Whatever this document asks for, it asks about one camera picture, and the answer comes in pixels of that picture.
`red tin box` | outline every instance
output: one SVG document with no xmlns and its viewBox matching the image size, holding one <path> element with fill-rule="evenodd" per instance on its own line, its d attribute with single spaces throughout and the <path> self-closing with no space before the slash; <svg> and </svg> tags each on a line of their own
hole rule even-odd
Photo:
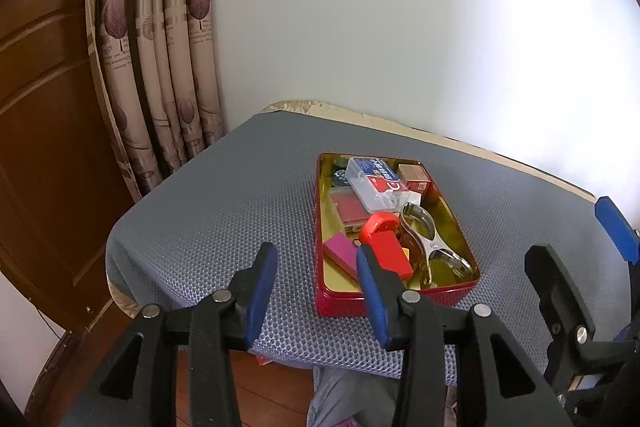
<svg viewBox="0 0 640 427">
<path fill-rule="evenodd" d="M 316 170 L 316 311 L 324 317 L 362 317 L 366 315 L 364 299 L 358 282 L 333 261 L 322 254 L 322 244 L 335 233 L 341 232 L 340 222 L 335 219 L 327 197 L 327 190 L 332 187 L 332 175 L 337 168 L 344 165 L 352 154 L 323 153 L 318 156 Z M 420 162 L 405 158 L 383 158 L 397 171 L 399 164 L 420 165 Z M 450 269 L 432 261 L 434 287 L 421 288 L 418 277 L 406 282 L 409 289 L 418 290 L 430 296 L 435 302 L 445 306 L 454 306 L 468 294 L 480 279 L 480 270 L 469 249 L 460 226 L 438 186 L 433 182 L 422 198 L 423 206 L 436 222 L 438 233 L 443 240 L 459 255 L 464 257 L 474 268 L 474 275 L 469 280 L 458 280 Z M 357 232 L 348 234 L 355 239 Z"/>
</svg>

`person's leg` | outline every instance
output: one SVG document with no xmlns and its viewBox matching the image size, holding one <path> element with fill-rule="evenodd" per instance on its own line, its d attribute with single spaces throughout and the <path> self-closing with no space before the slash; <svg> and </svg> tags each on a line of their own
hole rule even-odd
<svg viewBox="0 0 640 427">
<path fill-rule="evenodd" d="M 306 427 L 333 427 L 349 418 L 362 427 L 389 427 L 398 380 L 337 367 L 316 367 L 314 391 Z"/>
</svg>

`table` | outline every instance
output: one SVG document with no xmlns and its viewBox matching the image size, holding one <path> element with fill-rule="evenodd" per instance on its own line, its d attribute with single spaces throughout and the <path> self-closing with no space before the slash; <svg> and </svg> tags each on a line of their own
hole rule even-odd
<svg viewBox="0 0 640 427">
<path fill-rule="evenodd" d="M 565 263 L 593 315 L 596 340 L 628 323 L 626 263 L 594 218 L 590 194 L 467 144 L 326 104 L 274 109 L 188 162 L 116 223 L 106 265 L 120 301 L 193 305 L 271 241 L 278 273 L 255 352 L 291 365 L 398 377 L 401 353 L 380 349 L 366 319 L 324 318 L 314 307 L 316 159 L 344 152 L 414 158 L 426 166 L 482 271 L 458 307 L 489 304 L 540 371 L 550 336 L 524 273 L 531 245 L 552 245 Z M 445 357 L 450 385 L 452 350 Z"/>
</svg>

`wooden door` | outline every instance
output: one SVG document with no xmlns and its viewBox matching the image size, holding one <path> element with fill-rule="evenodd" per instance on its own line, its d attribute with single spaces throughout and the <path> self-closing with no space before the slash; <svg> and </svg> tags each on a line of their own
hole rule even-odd
<svg viewBox="0 0 640 427">
<path fill-rule="evenodd" d="M 110 297 L 104 245 L 131 205 L 94 92 L 84 0 L 0 0 L 0 269 L 81 330 Z"/>
</svg>

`small box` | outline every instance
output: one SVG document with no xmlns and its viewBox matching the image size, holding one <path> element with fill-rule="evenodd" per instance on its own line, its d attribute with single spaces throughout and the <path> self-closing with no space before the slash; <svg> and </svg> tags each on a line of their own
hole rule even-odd
<svg viewBox="0 0 640 427">
<path fill-rule="evenodd" d="M 349 158 L 346 175 L 371 214 L 383 210 L 399 212 L 409 198 L 409 190 L 382 158 Z"/>
<path fill-rule="evenodd" d="M 420 192 L 416 192 L 415 190 L 409 190 L 409 199 L 406 200 L 407 203 L 413 203 L 420 206 L 422 202 L 422 194 Z"/>
<path fill-rule="evenodd" d="M 419 165 L 400 164 L 398 166 L 398 177 L 409 190 L 418 192 L 421 196 L 425 194 L 431 185 L 429 175 Z"/>
</svg>

